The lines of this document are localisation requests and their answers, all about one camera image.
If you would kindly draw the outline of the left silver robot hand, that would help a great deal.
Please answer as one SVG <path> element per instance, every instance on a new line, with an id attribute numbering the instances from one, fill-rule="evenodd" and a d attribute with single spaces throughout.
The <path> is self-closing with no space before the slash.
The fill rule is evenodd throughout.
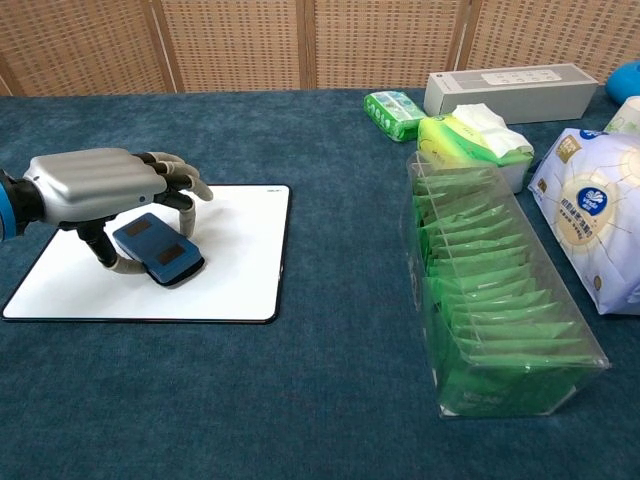
<path id="1" fill-rule="evenodd" d="M 193 234 L 196 207 L 191 192 L 213 199 L 199 171 L 166 152 L 131 153 L 121 148 L 95 148 L 37 156 L 23 177 L 3 179 L 12 202 L 16 232 L 31 222 L 74 230 L 102 266 L 119 274 L 142 274 L 138 260 L 116 252 L 104 231 L 118 214 L 157 203 L 179 212 L 180 233 Z"/>

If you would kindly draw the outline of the blue whiteboard eraser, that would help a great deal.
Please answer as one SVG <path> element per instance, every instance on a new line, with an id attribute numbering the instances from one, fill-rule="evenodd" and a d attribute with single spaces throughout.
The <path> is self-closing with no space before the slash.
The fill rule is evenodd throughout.
<path id="1" fill-rule="evenodd" d="M 113 232 L 118 246 L 143 264 L 159 285 L 170 287 L 195 275 L 205 264 L 199 248 L 152 213 Z"/>

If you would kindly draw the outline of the white dry-erase board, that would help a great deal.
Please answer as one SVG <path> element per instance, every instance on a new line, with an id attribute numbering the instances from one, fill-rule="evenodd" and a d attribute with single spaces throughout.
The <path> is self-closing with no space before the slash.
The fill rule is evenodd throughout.
<path id="1" fill-rule="evenodd" d="M 196 199 L 203 267 L 173 286 L 104 268 L 73 232 L 56 232 L 9 296 L 11 321 L 267 323 L 278 309 L 291 190 L 214 185 Z"/>

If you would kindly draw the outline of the rattan wooden folding screen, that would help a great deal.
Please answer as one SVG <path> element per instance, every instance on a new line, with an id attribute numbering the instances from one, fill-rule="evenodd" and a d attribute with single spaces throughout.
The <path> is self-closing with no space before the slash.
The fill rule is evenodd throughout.
<path id="1" fill-rule="evenodd" d="M 640 60 L 640 0 L 0 0 L 0 96 L 422 87 Z"/>

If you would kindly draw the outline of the green pocket tissue pack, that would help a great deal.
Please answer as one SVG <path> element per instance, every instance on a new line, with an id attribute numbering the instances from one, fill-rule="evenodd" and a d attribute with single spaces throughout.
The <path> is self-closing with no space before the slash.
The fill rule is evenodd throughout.
<path id="1" fill-rule="evenodd" d="M 420 121 L 426 117 L 402 91 L 378 91 L 367 94 L 363 108 L 371 120 L 395 142 L 415 140 Z"/>

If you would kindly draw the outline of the dark teal tablecloth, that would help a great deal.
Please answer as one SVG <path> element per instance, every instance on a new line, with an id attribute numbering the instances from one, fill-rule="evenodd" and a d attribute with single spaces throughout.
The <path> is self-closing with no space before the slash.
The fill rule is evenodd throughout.
<path id="1" fill-rule="evenodd" d="M 400 233 L 410 144 L 361 90 L 0 97 L 0 168 L 114 146 L 292 191 L 268 325 L 0 321 L 0 480 L 640 480 L 640 318 L 601 316 L 519 202 L 611 366 L 545 417 L 438 413 Z"/>

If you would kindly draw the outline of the yellow-green open tissue pack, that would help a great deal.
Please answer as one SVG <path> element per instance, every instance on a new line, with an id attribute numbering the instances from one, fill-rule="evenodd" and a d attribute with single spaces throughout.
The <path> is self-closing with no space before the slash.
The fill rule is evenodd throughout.
<path id="1" fill-rule="evenodd" d="M 496 167 L 514 193 L 522 190 L 534 158 L 529 141 L 483 103 L 423 118 L 417 147 L 443 168 Z"/>

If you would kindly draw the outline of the grey power strip box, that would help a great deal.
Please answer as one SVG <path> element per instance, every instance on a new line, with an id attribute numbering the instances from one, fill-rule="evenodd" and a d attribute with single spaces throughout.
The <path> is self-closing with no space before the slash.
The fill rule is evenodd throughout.
<path id="1" fill-rule="evenodd" d="M 423 107 L 429 116 L 484 103 L 508 124 L 582 117 L 598 82 L 572 63 L 435 72 Z"/>

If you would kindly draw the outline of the clear box of green sachets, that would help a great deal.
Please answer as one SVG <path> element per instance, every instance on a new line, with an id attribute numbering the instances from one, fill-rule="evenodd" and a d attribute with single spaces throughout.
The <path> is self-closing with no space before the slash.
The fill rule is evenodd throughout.
<path id="1" fill-rule="evenodd" d="M 609 368 L 503 176 L 407 161 L 402 223 L 446 417 L 548 415 Z"/>

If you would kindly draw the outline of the lavender white tissue pack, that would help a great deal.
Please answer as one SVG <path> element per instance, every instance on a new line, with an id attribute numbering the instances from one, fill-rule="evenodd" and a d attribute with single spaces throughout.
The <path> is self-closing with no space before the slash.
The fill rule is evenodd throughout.
<path id="1" fill-rule="evenodd" d="M 597 311 L 640 316 L 640 137 L 567 128 L 528 189 Z"/>

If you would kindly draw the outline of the blue detergent bottle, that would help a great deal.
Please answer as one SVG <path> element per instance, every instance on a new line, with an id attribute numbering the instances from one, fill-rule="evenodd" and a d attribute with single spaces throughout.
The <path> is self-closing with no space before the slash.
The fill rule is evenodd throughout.
<path id="1" fill-rule="evenodd" d="M 629 97 L 640 96 L 640 60 L 615 69 L 606 81 L 605 91 L 618 105 L 622 105 Z"/>

